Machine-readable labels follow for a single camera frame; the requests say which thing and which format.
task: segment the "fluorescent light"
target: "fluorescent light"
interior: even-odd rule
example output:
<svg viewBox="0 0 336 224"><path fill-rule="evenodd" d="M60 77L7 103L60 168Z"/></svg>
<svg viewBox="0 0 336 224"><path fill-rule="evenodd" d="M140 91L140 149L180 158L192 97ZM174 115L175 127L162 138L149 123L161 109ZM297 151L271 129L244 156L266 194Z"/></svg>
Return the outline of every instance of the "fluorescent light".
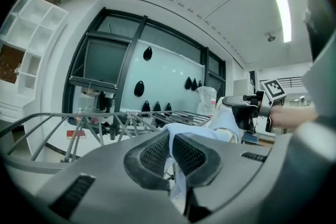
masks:
<svg viewBox="0 0 336 224"><path fill-rule="evenodd" d="M276 0L280 12L283 42L290 42L292 40L292 23L290 19L290 11L288 0Z"/></svg>

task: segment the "metal wire rack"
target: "metal wire rack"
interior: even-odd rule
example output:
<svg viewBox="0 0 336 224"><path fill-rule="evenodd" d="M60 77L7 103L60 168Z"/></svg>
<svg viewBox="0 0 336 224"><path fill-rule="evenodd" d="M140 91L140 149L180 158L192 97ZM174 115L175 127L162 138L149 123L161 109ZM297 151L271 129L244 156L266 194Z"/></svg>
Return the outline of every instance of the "metal wire rack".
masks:
<svg viewBox="0 0 336 224"><path fill-rule="evenodd" d="M182 123L191 126L202 126L210 121L210 118L204 115L199 115L186 111L158 111L158 112L116 112L116 113L79 113L79 114L65 114L65 113L36 113L24 117L7 128L0 131L0 138L8 135L11 131L30 119L36 117L46 116L45 119L41 120L37 125L35 125L30 131L25 133L20 139L18 139L12 148L7 152L3 153L4 163L8 166L12 166L17 169L21 169L28 172L40 173L40 174L55 174L58 171L66 168L76 161L76 152L79 145L79 138L82 129L88 129L95 139L100 143L100 146L104 146L103 141L103 126L102 121L106 117L115 117L119 123L119 127L116 129L110 129L110 133L113 135L119 135L117 143L122 140L122 137L126 134L129 138L134 136L142 135L148 132L160 133L161 127L169 123ZM27 137L33 134L39 127L45 124L48 120L53 117L61 118L57 125L45 136L43 141L39 144L35 152L33 152L30 160L18 158L11 156L13 151L18 147L18 145L24 141ZM56 132L56 130L62 125L62 123L69 118L77 119L76 129L71 137L69 146L65 153L64 160L60 163L48 163L48 162L37 162L35 161L42 149L47 144L51 136ZM92 118L98 119L98 122L93 124L91 122Z"/></svg>

